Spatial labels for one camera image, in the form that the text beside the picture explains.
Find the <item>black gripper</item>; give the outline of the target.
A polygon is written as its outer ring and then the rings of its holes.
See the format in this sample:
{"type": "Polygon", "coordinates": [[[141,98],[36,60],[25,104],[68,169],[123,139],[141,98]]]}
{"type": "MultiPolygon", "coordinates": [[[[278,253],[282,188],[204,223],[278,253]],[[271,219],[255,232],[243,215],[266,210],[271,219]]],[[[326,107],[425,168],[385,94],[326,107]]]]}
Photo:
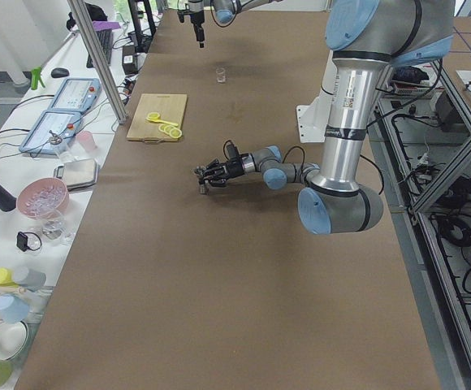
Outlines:
{"type": "Polygon", "coordinates": [[[191,22],[197,30],[197,41],[200,48],[205,47],[205,34],[202,25],[204,23],[204,11],[194,12],[191,14],[191,22]]]}
{"type": "Polygon", "coordinates": [[[207,185],[215,188],[227,186],[227,179],[243,176],[252,171],[252,161],[248,158],[241,160],[230,159],[226,162],[213,160],[206,166],[198,166],[197,174],[221,174],[204,175],[207,185]]]}

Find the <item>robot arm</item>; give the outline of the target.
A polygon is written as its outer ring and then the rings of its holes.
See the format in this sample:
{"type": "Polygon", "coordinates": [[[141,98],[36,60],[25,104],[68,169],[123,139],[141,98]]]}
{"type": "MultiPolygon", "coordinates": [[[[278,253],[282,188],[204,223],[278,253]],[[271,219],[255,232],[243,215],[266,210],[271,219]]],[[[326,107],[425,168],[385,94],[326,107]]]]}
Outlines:
{"type": "Polygon", "coordinates": [[[334,92],[320,164],[281,161],[269,146],[242,154],[227,142],[226,161],[195,170],[200,190],[259,172],[270,189],[300,183],[297,208],[313,234],[361,232],[382,218],[380,196],[356,181],[374,94],[387,67],[428,63],[451,49],[452,1],[337,1],[325,40],[336,67],[334,92]]]}
{"type": "MultiPolygon", "coordinates": [[[[210,13],[214,23],[221,28],[229,26],[238,14],[243,11],[248,11],[253,8],[266,5],[271,1],[266,0],[222,0],[222,1],[208,1],[210,13]]],[[[196,41],[200,48],[205,47],[205,32],[203,23],[205,22],[205,1],[193,0],[184,1],[184,4],[177,10],[177,15],[180,23],[183,23],[188,17],[192,24],[196,41]]]]}

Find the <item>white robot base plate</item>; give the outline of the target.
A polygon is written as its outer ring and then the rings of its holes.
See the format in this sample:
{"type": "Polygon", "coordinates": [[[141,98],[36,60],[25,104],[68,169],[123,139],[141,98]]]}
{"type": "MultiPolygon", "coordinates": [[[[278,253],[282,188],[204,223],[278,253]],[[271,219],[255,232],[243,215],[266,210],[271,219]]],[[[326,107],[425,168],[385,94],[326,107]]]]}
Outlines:
{"type": "Polygon", "coordinates": [[[296,107],[296,117],[301,143],[323,143],[325,141],[328,110],[314,105],[299,105],[296,107]]]}

